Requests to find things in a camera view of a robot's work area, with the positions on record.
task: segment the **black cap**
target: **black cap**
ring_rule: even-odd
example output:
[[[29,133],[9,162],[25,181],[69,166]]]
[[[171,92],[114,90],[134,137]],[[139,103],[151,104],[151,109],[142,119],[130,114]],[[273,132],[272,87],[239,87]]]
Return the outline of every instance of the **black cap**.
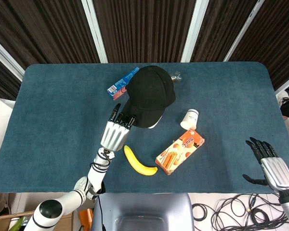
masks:
[[[149,128],[155,125],[166,107],[175,101],[170,75],[158,66],[146,66],[134,75],[126,86],[130,99],[123,114],[136,116],[133,126]]]

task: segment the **blue felt mat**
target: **blue felt mat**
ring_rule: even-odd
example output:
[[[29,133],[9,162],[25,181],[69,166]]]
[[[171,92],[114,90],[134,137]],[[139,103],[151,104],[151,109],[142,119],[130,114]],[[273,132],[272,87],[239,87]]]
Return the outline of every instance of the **blue felt mat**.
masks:
[[[62,192],[87,175],[107,119],[118,102],[106,89],[134,67],[150,64],[39,64],[26,70],[0,151],[0,192]],[[176,171],[135,172],[123,150],[105,176],[107,192],[270,193],[242,178],[263,173],[245,144],[271,143],[289,166],[289,137],[266,68],[260,63],[157,64],[180,71],[176,101],[154,129],[133,127],[126,144],[148,166],[184,133],[180,121],[199,111],[206,141]]]

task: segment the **white cup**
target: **white cup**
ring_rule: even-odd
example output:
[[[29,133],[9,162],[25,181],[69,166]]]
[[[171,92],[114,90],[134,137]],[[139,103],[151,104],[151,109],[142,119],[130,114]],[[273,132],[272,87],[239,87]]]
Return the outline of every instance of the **white cup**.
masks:
[[[189,109],[184,116],[184,119],[180,123],[181,127],[185,130],[189,130],[190,128],[196,129],[197,120],[198,120],[199,112],[195,109]]]

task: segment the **robot finger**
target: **robot finger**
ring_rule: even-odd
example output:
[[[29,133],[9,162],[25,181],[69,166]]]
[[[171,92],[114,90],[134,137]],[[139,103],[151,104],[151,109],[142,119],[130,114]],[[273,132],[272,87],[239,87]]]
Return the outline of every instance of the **robot finger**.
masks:
[[[262,156],[263,158],[269,157],[269,156],[266,154],[266,152],[265,152],[264,148],[262,147],[261,143],[259,142],[259,140],[256,140],[256,139],[253,138],[253,137],[250,137],[250,140],[254,142],[254,144],[256,145],[259,153],[261,154],[261,156]]]
[[[129,121],[129,117],[127,115],[124,116],[124,118],[120,122],[120,126],[125,127],[127,125],[128,121]]]
[[[120,124],[123,118],[123,113],[120,112],[119,115],[117,116],[117,119],[115,121],[115,124]]]
[[[132,125],[133,125],[133,123],[135,122],[135,119],[136,119],[136,116],[134,116],[134,115],[133,115],[132,117],[130,117],[130,120],[129,120],[129,122],[126,124],[125,128],[128,129],[128,130],[130,130],[131,127],[132,127]]]
[[[245,141],[245,142],[246,142],[247,145],[252,149],[252,151],[253,151],[256,159],[258,160],[258,163],[261,164],[261,161],[260,161],[260,160],[262,159],[262,156],[261,156],[261,154],[259,153],[256,145],[255,145],[254,143],[250,142],[250,141]]]
[[[263,179],[263,180],[260,180],[260,179],[253,179],[253,178],[250,178],[248,175],[246,174],[243,174],[242,175],[243,178],[245,180],[247,180],[249,183],[252,183],[252,184],[259,184],[259,185],[263,185],[263,186],[267,186],[268,185],[268,182],[266,181],[266,179]]]
[[[270,153],[272,155],[272,157],[278,157],[277,153],[275,152],[274,148],[267,142],[263,142],[267,147],[268,149],[270,150]]]
[[[121,106],[120,103],[118,103],[118,104],[115,106],[115,108],[114,108],[114,110],[112,111],[112,113],[111,113],[111,115],[110,115],[110,118],[109,118],[109,120],[108,120],[109,122],[114,122],[114,121],[115,121],[115,118],[116,118],[116,116],[117,116],[117,113],[118,113],[118,110],[119,110],[120,106]]]
[[[259,143],[260,143],[261,146],[263,147],[266,155],[267,155],[268,157],[273,157],[271,151],[270,151],[269,148],[266,146],[266,144],[263,143],[262,141],[259,141]]]

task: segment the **orange box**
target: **orange box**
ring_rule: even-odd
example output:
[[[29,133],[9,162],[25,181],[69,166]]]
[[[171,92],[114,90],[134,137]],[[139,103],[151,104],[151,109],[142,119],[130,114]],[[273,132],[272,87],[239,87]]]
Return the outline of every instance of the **orange box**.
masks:
[[[155,163],[157,163],[167,175],[170,175],[203,143],[204,138],[195,130],[189,129],[165,151],[158,155]]]

